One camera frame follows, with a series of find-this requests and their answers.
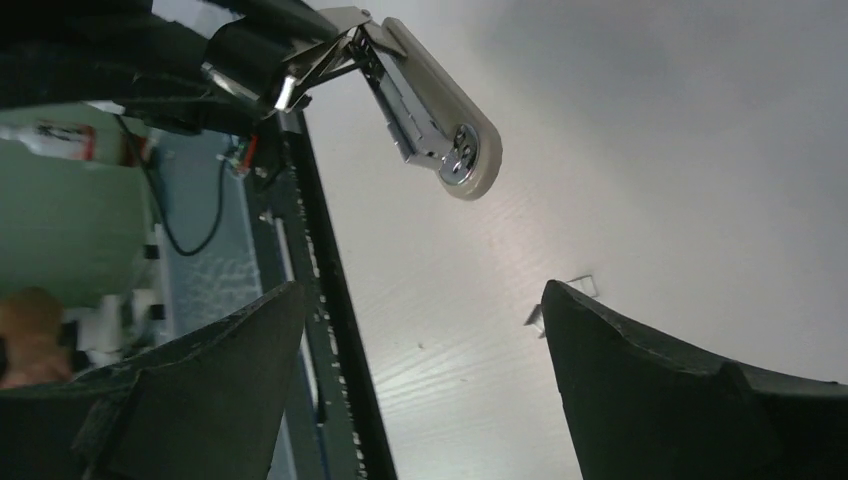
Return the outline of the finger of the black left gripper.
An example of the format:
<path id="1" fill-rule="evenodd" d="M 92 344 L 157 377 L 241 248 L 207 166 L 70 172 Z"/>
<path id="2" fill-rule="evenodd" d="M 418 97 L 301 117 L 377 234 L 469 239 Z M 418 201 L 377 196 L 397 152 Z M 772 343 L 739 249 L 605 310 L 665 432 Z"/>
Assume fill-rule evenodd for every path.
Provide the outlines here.
<path id="1" fill-rule="evenodd" d="M 277 111 L 289 60 L 338 30 L 302 1 L 219 1 L 204 36 L 149 1 L 5 1 L 5 110 L 111 101 L 174 133 L 246 136 Z"/>

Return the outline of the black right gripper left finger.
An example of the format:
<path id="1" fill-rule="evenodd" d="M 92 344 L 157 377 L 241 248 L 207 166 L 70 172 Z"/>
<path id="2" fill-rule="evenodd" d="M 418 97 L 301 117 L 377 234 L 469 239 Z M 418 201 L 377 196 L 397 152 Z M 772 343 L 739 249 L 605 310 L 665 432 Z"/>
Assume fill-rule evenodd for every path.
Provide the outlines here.
<path id="1" fill-rule="evenodd" d="M 303 288 L 64 384 L 1 394 L 5 479 L 264 479 L 306 317 Z"/>

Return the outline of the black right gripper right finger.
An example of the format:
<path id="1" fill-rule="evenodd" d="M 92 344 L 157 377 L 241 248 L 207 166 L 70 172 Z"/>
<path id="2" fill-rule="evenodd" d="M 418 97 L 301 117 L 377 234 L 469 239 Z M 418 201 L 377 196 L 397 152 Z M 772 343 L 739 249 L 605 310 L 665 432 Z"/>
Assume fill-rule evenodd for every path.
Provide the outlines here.
<path id="1" fill-rule="evenodd" d="M 843 479 L 847 388 L 745 364 L 564 282 L 540 302 L 586 479 Z"/>

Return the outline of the black and grey large stapler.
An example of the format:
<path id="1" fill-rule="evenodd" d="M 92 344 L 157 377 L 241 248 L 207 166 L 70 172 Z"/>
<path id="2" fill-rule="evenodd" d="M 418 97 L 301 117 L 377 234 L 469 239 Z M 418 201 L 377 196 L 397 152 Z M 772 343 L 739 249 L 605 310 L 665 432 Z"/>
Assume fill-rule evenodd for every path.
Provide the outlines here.
<path id="1" fill-rule="evenodd" d="M 243 16 L 211 37 L 201 70 L 250 112 L 300 112 L 312 89 L 358 71 L 405 163 L 433 171 L 460 200 L 478 200 L 494 185 L 503 156 L 496 126 L 402 21 L 301 1 L 229 8 Z"/>

